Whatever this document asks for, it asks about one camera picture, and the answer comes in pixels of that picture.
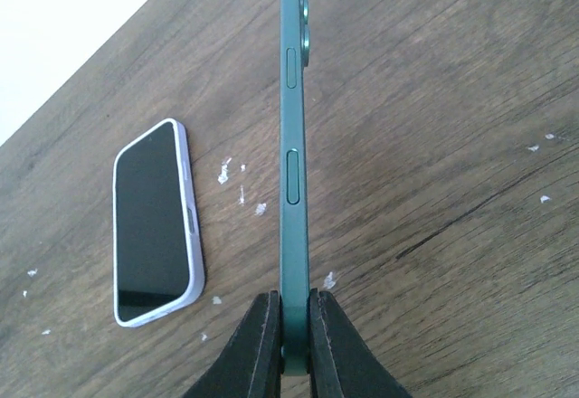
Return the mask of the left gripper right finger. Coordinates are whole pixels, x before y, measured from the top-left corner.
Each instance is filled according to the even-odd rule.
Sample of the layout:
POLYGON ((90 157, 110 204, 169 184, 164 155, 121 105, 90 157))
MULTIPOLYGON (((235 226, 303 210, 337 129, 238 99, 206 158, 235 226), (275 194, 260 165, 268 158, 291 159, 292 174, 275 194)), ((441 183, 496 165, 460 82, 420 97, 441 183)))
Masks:
POLYGON ((312 397, 409 397, 378 362, 328 291, 309 294, 309 379, 312 397))

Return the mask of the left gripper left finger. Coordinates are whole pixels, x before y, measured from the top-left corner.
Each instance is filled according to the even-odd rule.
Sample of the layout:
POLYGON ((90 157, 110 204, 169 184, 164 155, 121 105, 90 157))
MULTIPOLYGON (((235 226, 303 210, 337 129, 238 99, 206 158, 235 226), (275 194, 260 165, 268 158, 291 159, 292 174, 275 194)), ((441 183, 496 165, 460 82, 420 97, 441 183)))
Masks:
POLYGON ((280 396, 280 295, 259 294, 221 354, 186 397, 280 396))

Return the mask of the dark green phone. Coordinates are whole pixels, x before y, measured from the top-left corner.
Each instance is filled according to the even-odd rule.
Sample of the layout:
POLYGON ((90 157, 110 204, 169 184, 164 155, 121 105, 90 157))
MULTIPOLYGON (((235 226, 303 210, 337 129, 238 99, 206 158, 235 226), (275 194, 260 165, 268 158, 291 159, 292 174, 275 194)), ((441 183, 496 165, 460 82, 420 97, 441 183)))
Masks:
POLYGON ((303 72, 308 0, 280 0, 280 298, 283 373, 308 373, 308 199, 303 72))

